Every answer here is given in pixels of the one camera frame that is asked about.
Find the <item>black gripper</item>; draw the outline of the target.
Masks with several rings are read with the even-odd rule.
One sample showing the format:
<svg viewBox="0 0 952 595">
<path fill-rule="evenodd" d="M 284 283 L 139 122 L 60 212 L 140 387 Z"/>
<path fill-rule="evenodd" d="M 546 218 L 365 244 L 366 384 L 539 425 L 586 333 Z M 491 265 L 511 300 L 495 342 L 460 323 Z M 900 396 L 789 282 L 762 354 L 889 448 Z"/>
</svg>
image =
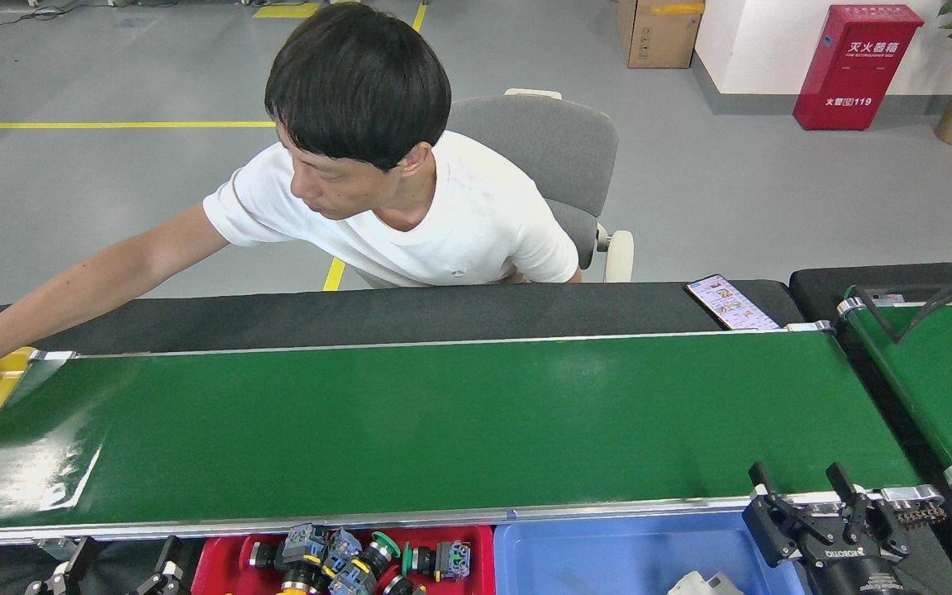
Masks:
<svg viewBox="0 0 952 595">
<path fill-rule="evenodd" d="M 911 553 L 894 508 L 858 489 L 842 464 L 826 470 L 842 504 L 842 528 L 824 535 L 806 532 L 808 505 L 782 496 L 763 463 L 752 464 L 749 477 L 763 491 L 756 491 L 743 520 L 767 565 L 801 562 L 812 594 L 915 594 L 888 561 Z"/>
</svg>

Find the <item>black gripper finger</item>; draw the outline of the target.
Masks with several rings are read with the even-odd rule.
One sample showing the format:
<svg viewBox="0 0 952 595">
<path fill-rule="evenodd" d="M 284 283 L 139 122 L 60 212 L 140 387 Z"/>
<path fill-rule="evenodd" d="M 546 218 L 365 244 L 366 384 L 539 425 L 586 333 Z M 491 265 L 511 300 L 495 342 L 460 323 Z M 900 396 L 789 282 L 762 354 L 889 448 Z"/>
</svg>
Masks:
<svg viewBox="0 0 952 595">
<path fill-rule="evenodd" d="M 37 544 L 53 555 L 59 564 L 49 578 L 27 584 L 24 594 L 80 594 L 80 583 L 96 560 L 96 539 L 82 537 L 73 540 L 63 537 L 39 540 Z"/>
<path fill-rule="evenodd" d="M 182 550 L 182 543 L 178 537 L 171 535 L 166 539 L 156 559 L 154 572 L 133 588 L 133 594 L 188 594 L 188 588 L 183 583 L 183 569 L 175 559 Z"/>
</svg>

